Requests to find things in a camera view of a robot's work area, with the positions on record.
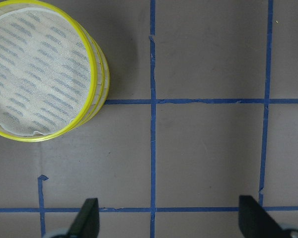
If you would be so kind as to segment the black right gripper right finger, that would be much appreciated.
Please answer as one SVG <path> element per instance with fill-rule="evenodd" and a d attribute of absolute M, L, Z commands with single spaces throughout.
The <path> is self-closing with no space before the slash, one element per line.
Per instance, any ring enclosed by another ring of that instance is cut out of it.
<path fill-rule="evenodd" d="M 250 195 L 239 197 L 238 226 L 244 238 L 291 237 Z"/>

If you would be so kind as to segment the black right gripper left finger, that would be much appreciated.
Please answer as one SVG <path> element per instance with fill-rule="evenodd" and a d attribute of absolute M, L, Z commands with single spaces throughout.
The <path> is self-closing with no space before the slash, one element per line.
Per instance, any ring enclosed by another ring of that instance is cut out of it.
<path fill-rule="evenodd" d="M 68 238 L 97 238 L 100 230 L 97 198 L 88 198 L 70 226 Z"/>

